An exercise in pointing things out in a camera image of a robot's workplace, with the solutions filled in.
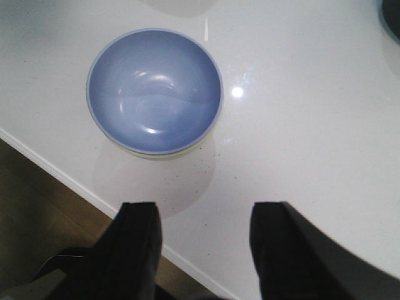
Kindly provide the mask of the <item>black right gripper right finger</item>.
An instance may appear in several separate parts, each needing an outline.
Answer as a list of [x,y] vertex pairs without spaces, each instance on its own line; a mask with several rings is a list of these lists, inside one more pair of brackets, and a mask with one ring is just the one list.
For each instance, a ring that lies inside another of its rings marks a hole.
[[399,280],[327,237],[287,202],[257,202],[249,242],[262,299],[399,299]]

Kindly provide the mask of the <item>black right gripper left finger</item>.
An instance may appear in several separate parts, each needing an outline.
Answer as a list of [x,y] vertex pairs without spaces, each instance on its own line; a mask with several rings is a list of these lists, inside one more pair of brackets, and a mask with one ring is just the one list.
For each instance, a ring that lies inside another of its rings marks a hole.
[[56,269],[66,274],[48,299],[154,299],[161,247],[156,204],[125,202],[93,247],[61,251],[34,279]]

